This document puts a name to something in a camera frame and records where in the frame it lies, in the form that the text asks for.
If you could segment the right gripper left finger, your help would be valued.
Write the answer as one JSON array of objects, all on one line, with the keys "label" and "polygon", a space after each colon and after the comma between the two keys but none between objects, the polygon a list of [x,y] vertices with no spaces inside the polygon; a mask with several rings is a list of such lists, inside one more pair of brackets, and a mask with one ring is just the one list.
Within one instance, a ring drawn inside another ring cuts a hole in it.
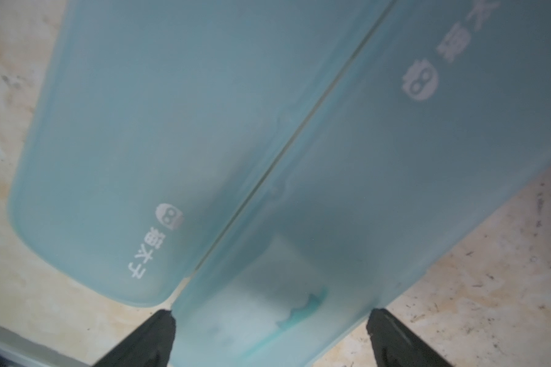
[{"label": "right gripper left finger", "polygon": [[158,310],[94,367],[167,367],[176,332],[170,310]]}]

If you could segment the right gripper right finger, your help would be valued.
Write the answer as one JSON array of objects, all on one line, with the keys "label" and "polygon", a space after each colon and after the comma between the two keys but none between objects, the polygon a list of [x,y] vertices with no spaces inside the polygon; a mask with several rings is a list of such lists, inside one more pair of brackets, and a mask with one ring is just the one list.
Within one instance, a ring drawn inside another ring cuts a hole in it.
[{"label": "right gripper right finger", "polygon": [[366,329],[380,367],[452,367],[386,309],[373,309]]}]

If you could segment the teal pencil case with label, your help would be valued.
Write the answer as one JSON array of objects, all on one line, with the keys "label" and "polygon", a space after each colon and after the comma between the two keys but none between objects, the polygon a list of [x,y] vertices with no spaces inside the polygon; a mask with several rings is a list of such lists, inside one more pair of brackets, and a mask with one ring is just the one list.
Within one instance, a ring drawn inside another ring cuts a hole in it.
[{"label": "teal pencil case with label", "polygon": [[551,1],[392,1],[173,305],[173,366],[307,366],[551,165]]}]

